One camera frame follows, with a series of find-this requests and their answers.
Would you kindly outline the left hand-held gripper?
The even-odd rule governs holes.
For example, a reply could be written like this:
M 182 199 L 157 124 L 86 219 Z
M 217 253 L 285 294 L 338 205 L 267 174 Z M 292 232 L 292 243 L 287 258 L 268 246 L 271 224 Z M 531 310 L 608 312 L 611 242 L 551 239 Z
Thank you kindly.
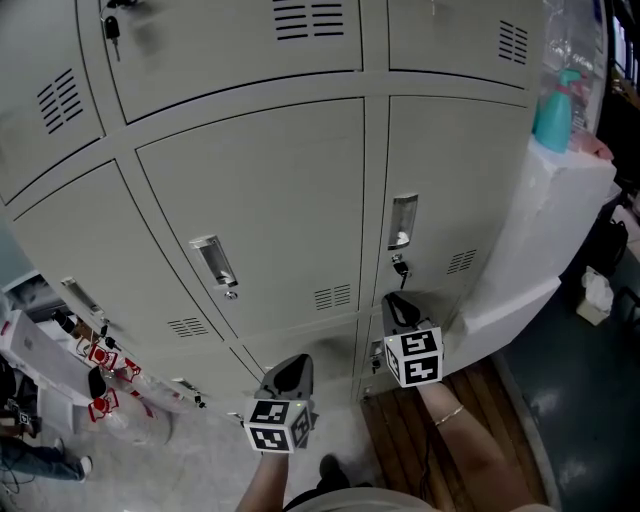
M 306 449 L 317 420 L 313 391 L 310 355 L 292 356 L 270 369 L 246 404 L 243 427 L 252 449 L 284 454 Z

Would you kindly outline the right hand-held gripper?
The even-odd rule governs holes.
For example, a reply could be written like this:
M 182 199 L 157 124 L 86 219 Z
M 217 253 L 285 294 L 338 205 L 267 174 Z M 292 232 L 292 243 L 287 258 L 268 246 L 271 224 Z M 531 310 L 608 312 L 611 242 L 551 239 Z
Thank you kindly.
M 410 388 L 440 382 L 444 360 L 441 327 L 407 293 L 388 293 L 381 306 L 385 359 L 399 385 Z

